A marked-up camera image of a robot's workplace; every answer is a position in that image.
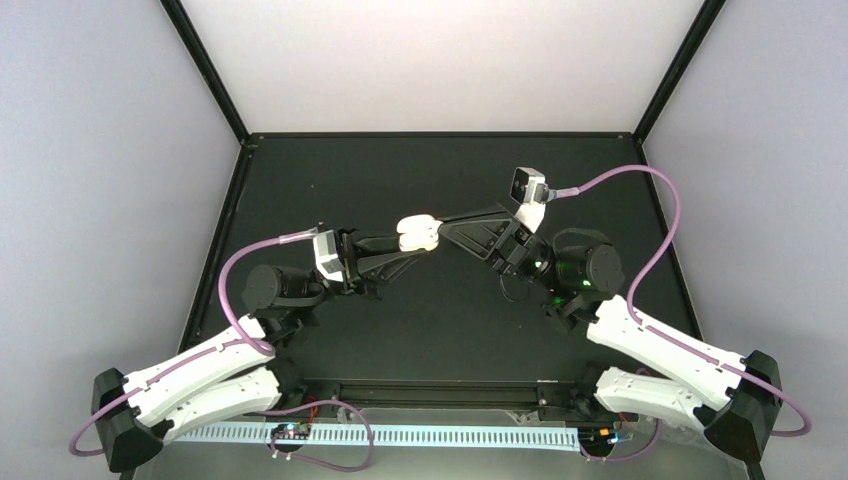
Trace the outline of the square white earbud case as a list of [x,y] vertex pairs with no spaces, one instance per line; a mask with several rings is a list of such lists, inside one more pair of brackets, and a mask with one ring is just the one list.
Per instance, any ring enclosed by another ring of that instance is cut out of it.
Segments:
[[441,225],[441,220],[429,214],[404,217],[396,226],[399,249],[402,252],[436,249],[439,245],[438,229]]

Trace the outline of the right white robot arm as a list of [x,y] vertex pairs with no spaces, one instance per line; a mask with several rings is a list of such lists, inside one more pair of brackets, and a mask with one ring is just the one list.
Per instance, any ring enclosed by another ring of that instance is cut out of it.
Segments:
[[557,329],[585,325],[588,340],[659,373],[649,379],[609,367],[576,384],[569,401],[578,416],[649,415],[694,429],[732,458],[761,461],[783,406],[776,360],[710,346],[629,307],[619,293],[622,262],[606,235],[566,228],[546,240],[501,207],[448,218],[437,232],[497,273],[544,287]]

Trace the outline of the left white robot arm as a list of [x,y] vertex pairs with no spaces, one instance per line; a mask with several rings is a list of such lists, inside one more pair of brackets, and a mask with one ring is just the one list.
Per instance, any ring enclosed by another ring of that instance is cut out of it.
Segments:
[[[386,283],[439,244],[441,223],[427,215],[407,217],[389,236],[318,227],[262,240],[234,253],[222,267],[217,291],[228,328],[166,361],[122,373],[116,368],[93,381],[91,417],[100,448],[83,450],[75,434],[72,455],[104,457],[112,473],[134,470],[163,448],[198,428],[242,414],[265,414],[302,396],[294,365],[281,357],[284,340],[305,329],[315,307],[335,295],[364,295]],[[315,268],[273,269],[264,287],[247,294],[252,312],[235,315],[228,275],[244,256],[278,245],[309,241]]]

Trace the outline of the left small circuit board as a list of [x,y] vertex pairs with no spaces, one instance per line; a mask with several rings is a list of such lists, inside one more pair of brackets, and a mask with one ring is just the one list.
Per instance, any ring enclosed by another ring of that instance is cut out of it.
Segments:
[[311,432],[309,423],[281,423],[271,431],[274,441],[306,441]]

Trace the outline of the small circuit board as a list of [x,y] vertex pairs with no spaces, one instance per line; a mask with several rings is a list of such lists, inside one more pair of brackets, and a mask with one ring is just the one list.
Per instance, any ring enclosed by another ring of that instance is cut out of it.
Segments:
[[579,429],[581,443],[612,445],[618,442],[618,431],[614,428]]
[[271,431],[274,441],[306,441],[311,432],[309,423],[281,423]]

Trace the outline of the right small circuit board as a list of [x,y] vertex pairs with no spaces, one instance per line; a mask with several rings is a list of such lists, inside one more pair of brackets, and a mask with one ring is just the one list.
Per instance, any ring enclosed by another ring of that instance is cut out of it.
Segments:
[[618,431],[614,428],[579,429],[581,443],[612,445],[618,442]]

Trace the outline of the black aluminium front rail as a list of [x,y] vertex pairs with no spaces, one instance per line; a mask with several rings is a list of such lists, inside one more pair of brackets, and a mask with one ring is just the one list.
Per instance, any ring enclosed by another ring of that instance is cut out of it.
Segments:
[[597,379],[576,382],[381,381],[306,379],[306,394],[374,408],[505,408],[569,406],[594,399]]

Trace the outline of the left black frame post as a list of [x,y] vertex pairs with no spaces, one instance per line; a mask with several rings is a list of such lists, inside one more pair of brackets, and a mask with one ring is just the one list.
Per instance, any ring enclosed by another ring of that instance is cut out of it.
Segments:
[[240,144],[245,144],[250,137],[250,132],[238,113],[183,2],[161,0],[160,3],[235,138]]

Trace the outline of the black frame post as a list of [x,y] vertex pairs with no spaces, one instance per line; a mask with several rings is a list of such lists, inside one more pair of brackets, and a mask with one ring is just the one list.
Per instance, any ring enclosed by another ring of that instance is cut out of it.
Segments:
[[183,2],[161,0],[160,3],[235,138],[240,144],[245,144],[250,137],[250,132],[238,113]]
[[701,3],[694,20],[632,133],[637,145],[643,145],[649,137],[725,4],[725,0],[705,0]]

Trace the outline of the right black frame post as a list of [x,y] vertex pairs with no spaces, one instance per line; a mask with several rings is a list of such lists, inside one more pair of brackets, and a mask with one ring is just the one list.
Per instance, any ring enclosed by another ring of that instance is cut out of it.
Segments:
[[694,20],[632,133],[637,145],[643,145],[649,137],[725,4],[725,0],[705,0],[701,3]]

